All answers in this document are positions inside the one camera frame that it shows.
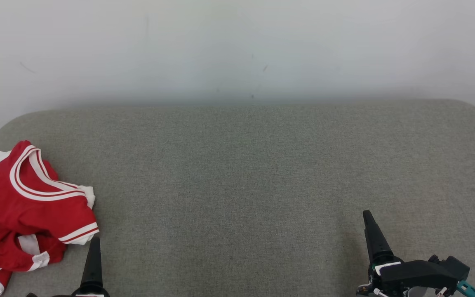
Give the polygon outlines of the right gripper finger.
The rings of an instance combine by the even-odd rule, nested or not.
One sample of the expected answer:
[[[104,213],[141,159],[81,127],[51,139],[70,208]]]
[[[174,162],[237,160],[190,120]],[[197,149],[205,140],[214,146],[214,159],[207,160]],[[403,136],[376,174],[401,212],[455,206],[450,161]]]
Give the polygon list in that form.
[[[362,217],[364,220],[364,236],[370,263],[385,264],[394,262],[395,256],[371,211],[364,210]]]

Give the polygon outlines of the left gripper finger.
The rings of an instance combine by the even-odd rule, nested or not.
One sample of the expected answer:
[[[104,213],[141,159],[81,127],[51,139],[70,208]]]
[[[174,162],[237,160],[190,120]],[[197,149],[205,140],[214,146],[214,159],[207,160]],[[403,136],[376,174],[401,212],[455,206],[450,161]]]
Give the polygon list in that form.
[[[100,238],[90,241],[80,284],[81,290],[103,290]]]

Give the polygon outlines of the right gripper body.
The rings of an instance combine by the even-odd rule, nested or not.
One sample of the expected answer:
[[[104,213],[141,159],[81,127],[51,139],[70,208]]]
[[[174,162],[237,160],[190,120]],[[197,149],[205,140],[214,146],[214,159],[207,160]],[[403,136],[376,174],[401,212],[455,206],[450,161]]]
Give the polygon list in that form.
[[[382,255],[368,267],[368,283],[357,288],[357,297],[421,297],[422,289],[434,289],[438,297],[449,297],[457,278],[433,255],[429,260],[405,262]]]

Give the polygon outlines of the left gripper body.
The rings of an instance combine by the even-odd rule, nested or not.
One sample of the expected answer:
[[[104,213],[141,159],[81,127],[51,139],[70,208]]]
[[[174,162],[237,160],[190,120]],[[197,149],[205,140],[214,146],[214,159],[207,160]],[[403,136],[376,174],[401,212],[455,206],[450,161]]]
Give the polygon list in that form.
[[[101,286],[88,285],[81,286],[74,292],[66,295],[53,295],[49,297],[111,297],[109,293]]]

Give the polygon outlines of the red shorts with white stripes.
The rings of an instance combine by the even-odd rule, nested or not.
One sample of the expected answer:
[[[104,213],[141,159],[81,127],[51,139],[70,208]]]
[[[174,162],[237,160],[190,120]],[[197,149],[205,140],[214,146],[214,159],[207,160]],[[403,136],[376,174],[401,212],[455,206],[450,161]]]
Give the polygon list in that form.
[[[62,261],[66,245],[44,234],[20,235],[0,225],[0,296],[14,272],[30,272]]]

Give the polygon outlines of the red jersey with white sleeves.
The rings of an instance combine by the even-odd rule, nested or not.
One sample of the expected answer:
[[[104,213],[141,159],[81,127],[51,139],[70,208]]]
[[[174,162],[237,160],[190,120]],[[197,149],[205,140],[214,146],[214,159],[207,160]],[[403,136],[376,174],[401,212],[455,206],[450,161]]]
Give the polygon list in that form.
[[[84,245],[99,232],[90,186],[58,180],[40,148],[20,141],[0,151],[0,224],[23,235],[47,232]]]

